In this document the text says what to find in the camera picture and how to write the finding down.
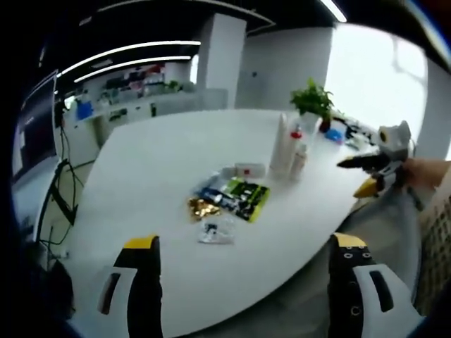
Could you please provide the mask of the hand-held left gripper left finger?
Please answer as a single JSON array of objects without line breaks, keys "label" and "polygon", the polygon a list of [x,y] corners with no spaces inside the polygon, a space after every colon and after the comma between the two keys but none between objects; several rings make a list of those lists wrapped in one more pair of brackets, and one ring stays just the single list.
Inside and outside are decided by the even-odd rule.
[{"label": "hand-held left gripper left finger", "polygon": [[162,337],[159,237],[126,242],[89,281],[75,312],[81,337]]}]

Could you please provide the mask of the person's right hand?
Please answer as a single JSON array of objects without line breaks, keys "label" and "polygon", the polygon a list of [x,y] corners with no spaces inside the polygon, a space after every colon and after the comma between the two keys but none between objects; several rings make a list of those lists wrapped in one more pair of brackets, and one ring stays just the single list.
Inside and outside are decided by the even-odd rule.
[{"label": "person's right hand", "polygon": [[411,187],[428,187],[428,164],[419,158],[408,158],[402,165],[406,172],[406,183]]}]

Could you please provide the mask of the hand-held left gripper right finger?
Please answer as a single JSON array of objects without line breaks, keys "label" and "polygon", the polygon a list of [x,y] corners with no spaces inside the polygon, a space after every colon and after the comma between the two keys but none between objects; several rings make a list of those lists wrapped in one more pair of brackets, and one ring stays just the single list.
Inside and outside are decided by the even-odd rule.
[{"label": "hand-held left gripper right finger", "polygon": [[418,326],[409,288],[360,238],[331,236],[328,273],[329,337],[408,337]]}]

